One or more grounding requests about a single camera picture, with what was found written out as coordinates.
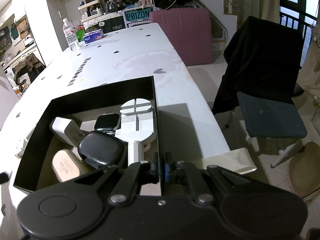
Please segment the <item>black cardboard box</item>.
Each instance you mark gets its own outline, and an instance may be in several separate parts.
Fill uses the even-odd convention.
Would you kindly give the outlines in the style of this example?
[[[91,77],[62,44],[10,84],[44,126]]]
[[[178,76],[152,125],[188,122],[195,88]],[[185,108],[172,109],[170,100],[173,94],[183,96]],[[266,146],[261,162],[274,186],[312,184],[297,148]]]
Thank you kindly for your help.
[[[137,98],[149,100],[154,109],[157,108],[153,76],[101,85],[51,100],[36,123],[13,186],[22,192],[32,193],[57,183],[51,161],[54,151],[62,149],[64,144],[49,128],[55,117],[71,118],[80,124]]]

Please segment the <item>black office chair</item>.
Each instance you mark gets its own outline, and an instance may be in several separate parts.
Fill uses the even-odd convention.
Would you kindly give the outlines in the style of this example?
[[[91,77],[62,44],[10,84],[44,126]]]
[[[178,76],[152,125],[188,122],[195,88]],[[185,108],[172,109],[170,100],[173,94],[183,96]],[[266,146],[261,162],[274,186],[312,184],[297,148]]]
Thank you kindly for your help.
[[[248,141],[293,139],[271,168],[281,164],[308,133],[292,101],[301,55],[297,29],[254,16],[248,16],[223,53],[227,68],[212,113],[232,113],[239,107]]]

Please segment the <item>black oval case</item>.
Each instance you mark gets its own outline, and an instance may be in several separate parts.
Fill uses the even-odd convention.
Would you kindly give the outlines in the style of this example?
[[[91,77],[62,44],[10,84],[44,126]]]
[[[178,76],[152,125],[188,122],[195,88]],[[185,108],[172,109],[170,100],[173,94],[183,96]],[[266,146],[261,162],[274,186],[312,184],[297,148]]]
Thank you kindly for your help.
[[[78,153],[96,169],[107,165],[127,167],[127,143],[106,133],[89,132],[80,141]]]

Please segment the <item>brown round stool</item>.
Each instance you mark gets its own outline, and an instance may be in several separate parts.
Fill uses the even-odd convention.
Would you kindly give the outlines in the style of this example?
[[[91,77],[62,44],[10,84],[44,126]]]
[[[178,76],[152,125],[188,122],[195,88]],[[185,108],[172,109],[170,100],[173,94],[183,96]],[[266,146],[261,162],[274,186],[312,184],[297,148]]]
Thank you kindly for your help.
[[[319,145],[308,142],[289,162],[289,186],[301,198],[319,189]]]

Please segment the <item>staircase with railing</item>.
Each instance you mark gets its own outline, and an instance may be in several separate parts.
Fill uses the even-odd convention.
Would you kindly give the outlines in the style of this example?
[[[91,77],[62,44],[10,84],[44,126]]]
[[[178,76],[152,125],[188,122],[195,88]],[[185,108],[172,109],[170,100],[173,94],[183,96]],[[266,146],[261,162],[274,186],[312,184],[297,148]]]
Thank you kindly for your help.
[[[197,2],[204,8],[207,8],[215,17],[215,20],[221,24],[224,32],[223,39],[226,45],[229,44],[229,41],[237,30],[237,16],[224,12],[223,0],[197,0]]]

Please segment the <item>white watch band tool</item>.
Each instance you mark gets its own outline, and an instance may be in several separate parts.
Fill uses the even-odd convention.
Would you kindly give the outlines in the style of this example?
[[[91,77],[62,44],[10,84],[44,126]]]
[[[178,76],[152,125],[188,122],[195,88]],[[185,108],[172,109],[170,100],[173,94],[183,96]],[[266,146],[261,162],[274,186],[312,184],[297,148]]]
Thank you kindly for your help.
[[[145,160],[143,148],[156,139],[151,101],[137,98],[120,107],[121,124],[115,137],[127,142],[128,164]]]

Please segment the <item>white shelf rack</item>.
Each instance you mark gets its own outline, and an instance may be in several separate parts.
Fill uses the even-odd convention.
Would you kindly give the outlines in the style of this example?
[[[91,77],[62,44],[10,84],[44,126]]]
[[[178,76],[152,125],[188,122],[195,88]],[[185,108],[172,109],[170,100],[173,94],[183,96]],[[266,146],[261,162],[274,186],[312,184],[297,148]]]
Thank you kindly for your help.
[[[103,16],[104,7],[102,0],[94,0],[89,3],[84,3],[78,7],[79,14],[81,16],[82,23],[90,21],[94,18]]]

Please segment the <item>beige power bank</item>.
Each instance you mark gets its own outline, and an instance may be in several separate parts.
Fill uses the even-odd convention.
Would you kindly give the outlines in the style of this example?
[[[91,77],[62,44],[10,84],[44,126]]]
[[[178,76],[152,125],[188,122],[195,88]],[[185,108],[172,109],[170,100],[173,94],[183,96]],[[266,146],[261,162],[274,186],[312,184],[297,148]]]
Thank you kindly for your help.
[[[72,151],[67,149],[55,153],[52,159],[52,168],[61,183],[90,172],[88,167]]]

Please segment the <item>green plastic bag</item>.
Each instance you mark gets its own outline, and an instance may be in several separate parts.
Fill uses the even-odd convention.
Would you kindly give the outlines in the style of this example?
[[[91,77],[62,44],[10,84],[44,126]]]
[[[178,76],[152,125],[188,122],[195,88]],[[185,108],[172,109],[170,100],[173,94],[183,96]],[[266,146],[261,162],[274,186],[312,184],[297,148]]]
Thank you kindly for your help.
[[[80,24],[76,29],[76,36],[77,36],[78,42],[82,42],[84,40],[84,35],[85,35],[84,26]]]

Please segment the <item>blue tissue box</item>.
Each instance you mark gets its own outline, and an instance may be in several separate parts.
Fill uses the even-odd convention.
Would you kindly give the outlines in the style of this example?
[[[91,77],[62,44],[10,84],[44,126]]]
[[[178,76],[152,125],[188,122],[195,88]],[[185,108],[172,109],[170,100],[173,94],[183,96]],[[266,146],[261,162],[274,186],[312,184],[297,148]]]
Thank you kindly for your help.
[[[84,42],[85,44],[89,44],[91,42],[94,42],[96,40],[103,38],[103,36],[104,36],[104,33],[102,29],[90,31],[88,33],[85,33]]]

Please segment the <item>orange white scissors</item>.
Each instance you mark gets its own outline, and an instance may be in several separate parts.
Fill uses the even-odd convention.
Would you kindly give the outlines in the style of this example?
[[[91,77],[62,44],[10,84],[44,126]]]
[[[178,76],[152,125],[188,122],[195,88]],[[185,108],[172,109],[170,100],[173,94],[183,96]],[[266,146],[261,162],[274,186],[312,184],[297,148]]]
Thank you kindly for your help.
[[[143,152],[147,152],[150,149],[150,147],[151,147],[151,144],[145,145],[143,148]]]

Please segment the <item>clear water bottle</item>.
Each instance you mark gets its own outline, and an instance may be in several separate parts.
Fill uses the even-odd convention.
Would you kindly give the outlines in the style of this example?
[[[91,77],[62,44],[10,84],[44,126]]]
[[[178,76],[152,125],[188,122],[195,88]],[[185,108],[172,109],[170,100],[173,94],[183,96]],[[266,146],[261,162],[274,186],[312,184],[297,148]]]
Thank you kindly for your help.
[[[69,22],[68,18],[63,19],[63,33],[71,51],[76,51],[80,48],[79,41],[76,35],[74,25]]]

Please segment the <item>white power adapter in box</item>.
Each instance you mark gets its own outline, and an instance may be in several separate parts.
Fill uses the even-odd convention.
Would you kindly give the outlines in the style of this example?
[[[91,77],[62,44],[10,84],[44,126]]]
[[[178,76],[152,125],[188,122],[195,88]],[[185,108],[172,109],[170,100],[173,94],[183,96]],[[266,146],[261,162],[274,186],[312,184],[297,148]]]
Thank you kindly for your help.
[[[73,147],[78,147],[84,138],[83,131],[72,119],[55,117],[50,123],[50,129],[60,141]]]

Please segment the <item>black smartwatch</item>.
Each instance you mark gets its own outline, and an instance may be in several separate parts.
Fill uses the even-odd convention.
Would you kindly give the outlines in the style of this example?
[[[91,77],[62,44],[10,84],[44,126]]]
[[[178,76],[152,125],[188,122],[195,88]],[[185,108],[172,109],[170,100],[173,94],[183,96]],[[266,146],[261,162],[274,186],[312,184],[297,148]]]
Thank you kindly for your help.
[[[120,127],[120,120],[118,113],[100,115],[94,124],[94,130],[106,133],[115,132]]]

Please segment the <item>white tablecloth with hearts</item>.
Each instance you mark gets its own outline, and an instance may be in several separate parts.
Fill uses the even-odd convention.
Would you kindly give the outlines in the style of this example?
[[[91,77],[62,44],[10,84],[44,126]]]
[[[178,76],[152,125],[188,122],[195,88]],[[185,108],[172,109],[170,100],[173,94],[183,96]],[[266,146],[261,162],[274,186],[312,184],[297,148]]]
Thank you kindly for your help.
[[[161,152],[169,151],[179,160],[216,163],[240,174],[256,169],[246,150],[229,149],[206,100],[160,26],[122,29],[79,51],[57,55],[6,118],[1,129],[1,170],[10,180],[1,186],[1,239],[23,235],[16,207],[26,194],[13,186],[20,164],[16,149],[34,131],[51,100],[144,76],[155,81]]]

